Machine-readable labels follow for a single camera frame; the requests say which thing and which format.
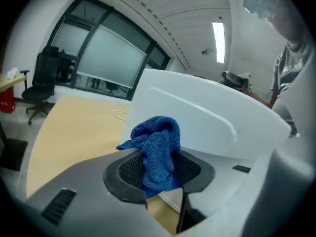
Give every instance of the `light wood tabletop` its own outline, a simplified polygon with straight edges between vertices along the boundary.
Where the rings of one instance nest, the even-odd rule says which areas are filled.
[[[25,76],[18,75],[13,79],[8,80],[5,78],[5,75],[0,74],[0,92],[3,92],[22,81],[25,81]]]
[[[27,197],[73,164],[115,152],[124,121],[114,117],[114,110],[128,112],[129,105],[63,96],[50,111],[33,146]],[[148,211],[175,234],[179,214],[162,199],[149,199]]]

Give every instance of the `office desk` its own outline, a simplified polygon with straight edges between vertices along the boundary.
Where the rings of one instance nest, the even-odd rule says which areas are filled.
[[[18,75],[11,80],[7,80],[0,74],[0,92],[4,92],[15,84],[25,81],[25,76]],[[27,147],[27,142],[23,140],[8,139],[0,122],[0,138],[4,144],[1,152],[0,166],[11,170],[19,171],[21,168],[23,155]]]
[[[113,110],[129,106],[64,96],[50,111],[36,138],[27,174],[27,197],[80,161],[116,151],[124,121]],[[116,113],[125,118],[126,114]],[[148,211],[172,234],[179,215],[159,197],[148,200]]]

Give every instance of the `blue towel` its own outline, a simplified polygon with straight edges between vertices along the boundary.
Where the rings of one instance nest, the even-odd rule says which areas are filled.
[[[173,178],[171,153],[180,150],[180,128],[170,117],[156,116],[134,127],[131,140],[118,146],[118,150],[139,148],[143,152],[146,169],[142,190],[151,198],[162,191],[179,188]]]

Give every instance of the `ceiling light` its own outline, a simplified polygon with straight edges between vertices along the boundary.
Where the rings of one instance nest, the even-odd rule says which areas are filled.
[[[225,36],[224,24],[213,22],[213,30],[216,42],[217,62],[224,63],[225,61]]]

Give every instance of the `ceiling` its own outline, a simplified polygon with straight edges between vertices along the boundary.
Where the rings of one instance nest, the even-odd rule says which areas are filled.
[[[186,63],[189,74],[219,81],[220,74],[226,70],[237,74],[250,72],[255,91],[267,97],[273,64],[285,40],[264,21],[247,13],[242,6],[243,0],[135,1],[170,35],[169,40],[179,49],[177,55],[182,55],[180,60]],[[224,22],[224,64],[216,59],[212,22]],[[208,56],[201,54],[206,48],[210,50]]]

